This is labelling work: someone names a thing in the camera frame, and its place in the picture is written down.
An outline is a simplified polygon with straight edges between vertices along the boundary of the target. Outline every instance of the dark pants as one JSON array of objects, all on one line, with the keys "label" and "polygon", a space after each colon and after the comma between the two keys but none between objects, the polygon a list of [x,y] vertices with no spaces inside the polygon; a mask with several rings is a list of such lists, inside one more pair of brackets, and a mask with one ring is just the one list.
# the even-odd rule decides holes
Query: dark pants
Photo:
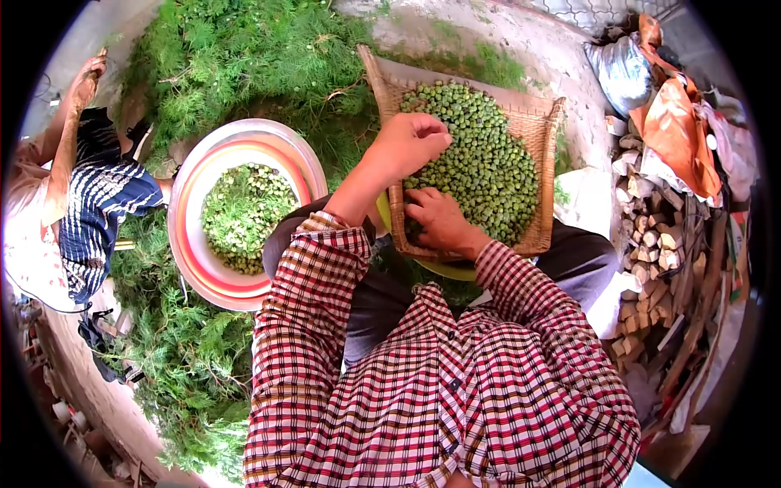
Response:
[{"label": "dark pants", "polygon": [[[330,195],[285,217],[266,240],[263,268],[273,277],[293,232],[311,212],[322,210]],[[374,225],[365,219],[363,229],[374,244]],[[587,312],[608,287],[619,260],[610,241],[599,234],[553,221],[551,248],[537,260],[537,268],[556,282]],[[412,292],[390,276],[369,268],[352,295],[344,362],[351,365],[381,343],[398,325],[412,304]]]}]

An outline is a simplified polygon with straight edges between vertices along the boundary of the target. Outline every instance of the wicker basket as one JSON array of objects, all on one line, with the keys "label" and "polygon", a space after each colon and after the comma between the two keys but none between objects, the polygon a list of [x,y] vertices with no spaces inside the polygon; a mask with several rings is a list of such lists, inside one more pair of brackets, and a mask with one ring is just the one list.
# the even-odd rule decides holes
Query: wicker basket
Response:
[{"label": "wicker basket", "polygon": [[[553,179],[556,130],[564,116],[565,98],[555,102],[546,98],[532,97],[504,88],[492,87],[466,78],[453,77],[434,71],[413,68],[374,56],[365,45],[358,47],[358,53],[366,66],[366,72],[380,109],[380,123],[385,123],[399,112],[404,94],[414,90],[418,84],[433,85],[436,80],[468,84],[480,91],[486,91],[496,98],[502,111],[510,119],[508,131],[514,137],[526,140],[526,150],[534,159],[537,171],[537,212],[529,223],[521,241],[513,250],[523,256],[535,256],[551,246],[553,227]],[[404,188],[401,181],[388,188],[390,200],[390,232],[396,248],[403,255],[425,261],[446,262],[462,257],[419,248],[407,240],[404,232]]]}]

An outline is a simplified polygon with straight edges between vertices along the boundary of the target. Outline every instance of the green foliage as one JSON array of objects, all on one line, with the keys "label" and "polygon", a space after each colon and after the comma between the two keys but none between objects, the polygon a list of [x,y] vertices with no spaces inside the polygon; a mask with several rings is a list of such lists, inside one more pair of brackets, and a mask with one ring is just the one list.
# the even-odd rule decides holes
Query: green foliage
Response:
[{"label": "green foliage", "polygon": [[[264,116],[296,122],[306,133],[344,125],[340,114],[361,109],[363,128],[356,136],[361,134],[376,125],[370,93],[354,86],[363,71],[355,45],[369,41],[363,20],[334,15],[319,2],[165,2],[136,44],[127,70],[128,87],[141,81],[151,87],[157,130],[148,168],[162,167],[172,142],[205,134],[234,113],[246,117],[259,97],[282,98],[281,110]],[[340,97],[349,86],[356,93],[345,107]],[[344,94],[329,97],[340,88]],[[325,156],[321,162],[328,176],[332,167],[343,169]]]},{"label": "green foliage", "polygon": [[241,274],[263,272],[266,238],[298,207],[279,172],[256,163],[228,169],[206,195],[201,222],[212,253]]},{"label": "green foliage", "polygon": [[[556,129],[556,152],[554,153],[554,175],[556,176],[572,171],[572,156],[567,148],[567,138],[564,137],[566,125],[567,119],[565,117]],[[569,199],[569,193],[564,191],[562,184],[556,178],[553,182],[553,201],[559,205],[567,205]]]},{"label": "green foliage", "polygon": [[390,0],[382,0],[380,7],[377,9],[377,13],[380,15],[388,16],[391,14],[391,2]]},{"label": "green foliage", "polygon": [[119,236],[136,248],[116,252],[116,296],[134,320],[114,354],[146,375],[135,401],[165,440],[161,459],[187,471],[207,466],[241,479],[249,413],[252,315],[226,312],[180,290],[166,233],[166,211],[129,217]]}]

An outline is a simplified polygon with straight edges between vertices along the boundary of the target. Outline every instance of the plaid shirt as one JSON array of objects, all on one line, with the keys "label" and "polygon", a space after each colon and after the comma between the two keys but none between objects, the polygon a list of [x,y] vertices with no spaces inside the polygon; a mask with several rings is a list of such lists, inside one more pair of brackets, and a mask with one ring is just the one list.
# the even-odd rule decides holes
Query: plaid shirt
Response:
[{"label": "plaid shirt", "polygon": [[493,241],[493,301],[453,319],[419,287],[399,326],[340,377],[362,228],[313,213],[256,317],[247,486],[619,486],[640,427],[578,304]]}]

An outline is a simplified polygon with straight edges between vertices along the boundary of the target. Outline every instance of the person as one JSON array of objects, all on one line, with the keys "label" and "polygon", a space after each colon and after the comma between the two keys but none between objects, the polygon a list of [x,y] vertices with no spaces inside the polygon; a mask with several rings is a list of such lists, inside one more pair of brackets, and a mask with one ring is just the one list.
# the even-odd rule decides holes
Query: person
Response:
[{"label": "person", "polygon": [[133,158],[147,126],[118,134],[106,108],[87,108],[106,54],[82,66],[46,131],[17,148],[5,195],[5,275],[61,312],[86,305],[103,284],[126,216],[167,203],[172,187]]},{"label": "person", "polygon": [[390,285],[367,272],[368,209],[451,142],[432,116],[397,114],[330,198],[269,237],[247,486],[621,486],[627,477],[640,425],[583,314],[618,269],[603,237],[557,224],[535,266],[467,223],[449,194],[410,190],[405,211],[421,242],[473,260],[491,300],[454,314],[435,283],[378,298]]}]

